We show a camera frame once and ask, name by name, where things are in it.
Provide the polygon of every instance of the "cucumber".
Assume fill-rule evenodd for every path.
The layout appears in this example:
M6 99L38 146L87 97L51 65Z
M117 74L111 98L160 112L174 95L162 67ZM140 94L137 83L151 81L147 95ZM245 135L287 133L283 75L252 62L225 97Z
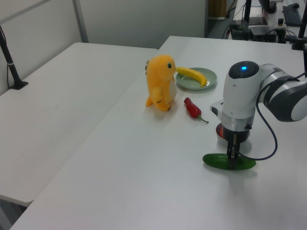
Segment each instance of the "cucumber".
M202 158L205 164L223 170L229 170L228 168L228 156L224 153L210 153L206 154ZM247 158L239 156L234 170L251 169L256 165L256 161L249 160Z

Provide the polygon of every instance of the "white table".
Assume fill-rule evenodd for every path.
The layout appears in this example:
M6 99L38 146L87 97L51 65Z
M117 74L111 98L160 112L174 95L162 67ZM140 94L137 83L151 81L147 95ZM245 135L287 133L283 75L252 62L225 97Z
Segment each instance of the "white table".
M76 43L0 97L0 198L28 206L156 49Z
M243 9L241 9L241 7L244 5L245 2L246 2L246 0L237 0L236 10L235 10L235 14L234 14L235 15L234 20L241 20L242 19ZM252 1L252 7L250 9L250 14L249 14L250 17L252 17L252 16L263 16L263 17L266 18L266 20L268 22L268 26L275 26L275 27L278 26L277 25L278 19L284 18L284 15L283 15L283 12L282 12L283 6L288 6L292 3L299 3L299 8L297 10L300 13L301 18L303 18L303 13L304 13L304 9L305 9L305 3L304 3L303 0L283 0L281 2L276 3L277 10L276 10L275 13L264 14L264 13L261 12L262 11L261 7L253 7L253 6L256 5L255 3L259 5L259 1L258 0ZM295 33L296 36L298 36L299 28L300 27L295 27L295 26L288 26L287 27L287 29L292 31L293 33Z
M143 71L12 230L305 229L307 118L282 123L261 105L279 140L273 158L240 172L202 162L204 154L226 151L216 143L220 121L209 106L222 98L229 68L251 60L298 75L304 70L302 52L285 44L169 37L157 54L170 54L177 66L213 70L217 87L179 89L171 110L160 112L145 107ZM187 96L209 124L189 117ZM260 157L273 148L256 114L241 150Z

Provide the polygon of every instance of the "gray wall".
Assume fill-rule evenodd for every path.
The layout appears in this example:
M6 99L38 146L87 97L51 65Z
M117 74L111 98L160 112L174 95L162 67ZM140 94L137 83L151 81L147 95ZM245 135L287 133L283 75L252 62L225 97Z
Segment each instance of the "gray wall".
M88 42L160 48L170 35L204 37L208 0L76 0Z

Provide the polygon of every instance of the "floor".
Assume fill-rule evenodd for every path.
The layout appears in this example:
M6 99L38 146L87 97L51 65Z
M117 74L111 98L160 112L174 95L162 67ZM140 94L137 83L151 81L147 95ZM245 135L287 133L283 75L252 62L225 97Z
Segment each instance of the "floor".
M227 8L229 8L232 0L227 0ZM230 17L225 18L224 20L208 20L208 36L207 38L217 38L222 39L223 33L226 29L226 27L230 24L230 22L233 20L235 14L235 9L230 11Z

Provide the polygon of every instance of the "yellow banana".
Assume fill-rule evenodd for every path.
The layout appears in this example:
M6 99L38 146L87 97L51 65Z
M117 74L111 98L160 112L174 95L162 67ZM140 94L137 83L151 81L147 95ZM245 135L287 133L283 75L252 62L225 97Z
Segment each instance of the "yellow banana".
M180 66L180 67L176 67L176 72L197 80L201 84L201 87L207 85L207 78L202 73L196 70Z

